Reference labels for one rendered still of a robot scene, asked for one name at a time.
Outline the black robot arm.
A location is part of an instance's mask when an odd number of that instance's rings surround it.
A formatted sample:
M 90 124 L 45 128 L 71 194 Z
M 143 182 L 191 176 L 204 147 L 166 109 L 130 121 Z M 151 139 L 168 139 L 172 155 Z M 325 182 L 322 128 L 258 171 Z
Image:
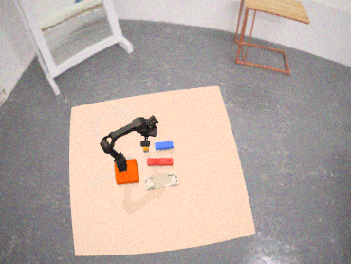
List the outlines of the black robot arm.
M 127 158 L 123 153 L 117 153 L 114 149 L 115 141 L 124 135 L 131 133 L 133 131 L 140 132 L 141 134 L 147 133 L 147 137 L 156 137 L 157 136 L 157 118 L 152 115 L 147 120 L 144 117 L 136 117 L 129 124 L 124 127 L 110 132 L 107 136 L 103 137 L 101 140 L 100 146 L 102 151 L 105 154 L 109 154 L 114 158 L 114 163 L 117 165 L 120 172 L 127 171 Z M 150 126 L 150 127 L 149 127 Z M 149 128 L 149 133 L 147 132 Z M 111 142 L 107 141 L 108 138 L 111 138 Z

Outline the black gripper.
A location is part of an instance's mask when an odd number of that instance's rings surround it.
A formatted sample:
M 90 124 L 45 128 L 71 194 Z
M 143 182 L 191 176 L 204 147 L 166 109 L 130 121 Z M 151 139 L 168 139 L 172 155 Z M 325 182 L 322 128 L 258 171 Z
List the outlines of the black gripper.
M 147 133 L 145 133 L 145 134 L 140 133 L 140 135 L 144 137 L 144 141 L 140 141 L 140 146 L 141 147 L 150 147 L 150 141 L 148 141 Z

